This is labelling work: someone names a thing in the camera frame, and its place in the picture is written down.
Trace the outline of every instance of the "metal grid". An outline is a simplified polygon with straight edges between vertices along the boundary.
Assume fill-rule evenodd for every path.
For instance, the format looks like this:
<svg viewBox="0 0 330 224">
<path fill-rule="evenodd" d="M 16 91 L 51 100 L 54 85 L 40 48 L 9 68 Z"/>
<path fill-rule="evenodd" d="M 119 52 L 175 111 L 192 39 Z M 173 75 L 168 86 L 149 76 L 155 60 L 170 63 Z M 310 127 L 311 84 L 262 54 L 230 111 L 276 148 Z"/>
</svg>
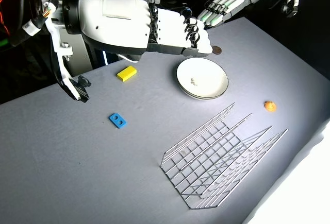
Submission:
<svg viewBox="0 0 330 224">
<path fill-rule="evenodd" d="M 261 145 L 258 141 L 272 127 L 241 140 L 233 131 L 251 114 L 228 127 L 223 119 L 233 106 L 217 114 L 163 156 L 162 170 L 191 209 L 219 206 L 286 132 Z"/>
</svg>

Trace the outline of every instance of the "brown round object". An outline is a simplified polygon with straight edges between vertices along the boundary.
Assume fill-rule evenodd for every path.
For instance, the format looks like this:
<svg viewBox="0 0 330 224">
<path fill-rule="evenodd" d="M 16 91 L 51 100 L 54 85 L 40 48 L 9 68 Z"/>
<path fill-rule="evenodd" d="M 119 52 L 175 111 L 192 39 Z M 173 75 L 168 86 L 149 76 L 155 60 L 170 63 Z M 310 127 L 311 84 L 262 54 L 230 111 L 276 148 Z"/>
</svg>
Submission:
<svg viewBox="0 0 330 224">
<path fill-rule="evenodd" d="M 220 47 L 218 47 L 218 46 L 212 46 L 212 49 L 213 49 L 213 53 L 214 54 L 216 54 L 216 55 L 219 55 L 219 54 L 221 54 L 221 52 L 222 52 L 222 49 L 220 48 Z"/>
<path fill-rule="evenodd" d="M 274 102 L 272 102 L 272 101 L 266 101 L 266 102 L 265 102 L 265 108 L 266 108 L 266 110 L 269 111 L 269 112 L 275 112 L 277 106 L 276 106 L 276 104 L 275 104 Z"/>
</svg>

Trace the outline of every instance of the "white object on plate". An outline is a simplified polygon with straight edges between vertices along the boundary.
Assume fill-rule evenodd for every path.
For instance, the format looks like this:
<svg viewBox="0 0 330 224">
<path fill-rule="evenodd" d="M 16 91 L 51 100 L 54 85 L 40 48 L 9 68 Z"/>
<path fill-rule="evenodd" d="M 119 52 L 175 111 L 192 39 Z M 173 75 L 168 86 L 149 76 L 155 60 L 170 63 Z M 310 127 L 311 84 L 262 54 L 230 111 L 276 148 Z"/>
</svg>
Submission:
<svg viewBox="0 0 330 224">
<path fill-rule="evenodd" d="M 205 58 L 189 58 L 176 71 L 177 80 L 187 94 L 201 99 L 221 96 L 228 87 L 226 72 Z"/>
</svg>

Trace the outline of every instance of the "blue block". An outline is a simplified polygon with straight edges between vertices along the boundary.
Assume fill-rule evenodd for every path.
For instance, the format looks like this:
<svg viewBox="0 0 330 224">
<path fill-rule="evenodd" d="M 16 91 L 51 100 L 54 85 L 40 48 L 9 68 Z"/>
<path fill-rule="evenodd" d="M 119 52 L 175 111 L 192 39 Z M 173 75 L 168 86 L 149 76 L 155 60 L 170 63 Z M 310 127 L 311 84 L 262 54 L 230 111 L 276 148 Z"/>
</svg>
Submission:
<svg viewBox="0 0 330 224">
<path fill-rule="evenodd" d="M 118 114 L 114 113 L 109 117 L 110 121 L 114 123 L 119 129 L 126 125 L 126 121 Z"/>
</svg>

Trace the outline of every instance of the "orange object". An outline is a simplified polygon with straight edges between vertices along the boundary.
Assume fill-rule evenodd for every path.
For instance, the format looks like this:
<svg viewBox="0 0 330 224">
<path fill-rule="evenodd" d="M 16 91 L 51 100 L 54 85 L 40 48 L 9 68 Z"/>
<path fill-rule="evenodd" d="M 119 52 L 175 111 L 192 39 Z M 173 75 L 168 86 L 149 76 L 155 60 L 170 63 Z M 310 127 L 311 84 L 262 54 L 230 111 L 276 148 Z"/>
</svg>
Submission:
<svg viewBox="0 0 330 224">
<path fill-rule="evenodd" d="M 270 112 L 275 112 L 276 111 L 276 104 L 272 101 L 266 101 L 265 102 L 265 108 L 267 111 L 270 111 Z"/>
</svg>

